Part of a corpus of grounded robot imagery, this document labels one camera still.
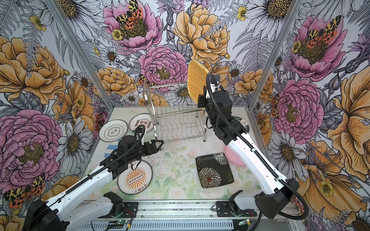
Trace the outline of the yellow woven square plate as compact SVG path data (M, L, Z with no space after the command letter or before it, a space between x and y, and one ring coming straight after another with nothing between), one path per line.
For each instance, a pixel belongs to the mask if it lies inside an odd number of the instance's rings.
M188 66L188 93L190 98L198 105L198 97L204 94L208 69L197 60L192 60Z

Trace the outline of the pink round plate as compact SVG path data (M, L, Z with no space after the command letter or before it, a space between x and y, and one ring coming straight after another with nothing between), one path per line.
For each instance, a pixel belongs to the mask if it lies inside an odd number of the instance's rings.
M224 154L231 164L237 167L246 167L243 160L229 146L225 146Z

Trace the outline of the black floral square plate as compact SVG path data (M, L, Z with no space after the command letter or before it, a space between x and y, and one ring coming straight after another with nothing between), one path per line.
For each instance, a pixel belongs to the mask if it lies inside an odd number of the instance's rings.
M234 182L234 177L224 153L196 158L198 178L202 188L215 188Z

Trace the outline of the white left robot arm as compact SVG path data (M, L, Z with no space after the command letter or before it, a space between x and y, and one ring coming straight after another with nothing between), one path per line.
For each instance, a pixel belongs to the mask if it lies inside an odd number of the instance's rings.
M46 201L36 200L28 208L24 231L72 231L78 228L74 218L81 224L106 215L117 216L124 211L122 198L113 192L105 193L97 202L80 208L76 207L96 190L116 179L135 161L156 154L164 142L144 142L143 136L124 136L109 157L100 162L90 174L62 193Z

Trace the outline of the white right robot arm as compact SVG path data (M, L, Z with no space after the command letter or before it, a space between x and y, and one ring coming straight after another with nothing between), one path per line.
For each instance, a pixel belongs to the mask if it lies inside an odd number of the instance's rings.
M230 202L237 210L257 209L267 218L281 215L302 220L306 214L289 215L282 210L298 195L299 183L280 173L253 143L246 125L232 116L232 102L227 92L207 90L196 95L199 108L205 108L215 135L242 160L257 179L261 190L255 194L239 191Z

